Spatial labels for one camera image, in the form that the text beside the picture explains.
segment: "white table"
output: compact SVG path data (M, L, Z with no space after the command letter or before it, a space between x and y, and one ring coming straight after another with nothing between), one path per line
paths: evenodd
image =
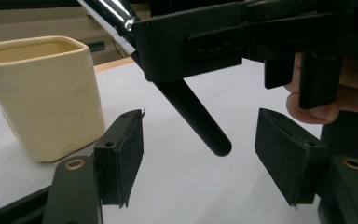
M263 65L243 65L186 81L230 138L216 157L135 63L97 74L106 127L145 109L145 154L129 208L104 206L105 223L318 223L317 204L290 207L255 154L259 107L287 115L284 88L265 90ZM316 136L320 125L304 125ZM89 155L92 146L74 155ZM29 160L0 112L0 207L51 183L58 163Z

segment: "cream ceramic cup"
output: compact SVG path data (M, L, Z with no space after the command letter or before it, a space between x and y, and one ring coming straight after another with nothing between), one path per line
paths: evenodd
M0 42L0 107L33 161L56 161L104 132L88 46L64 36Z

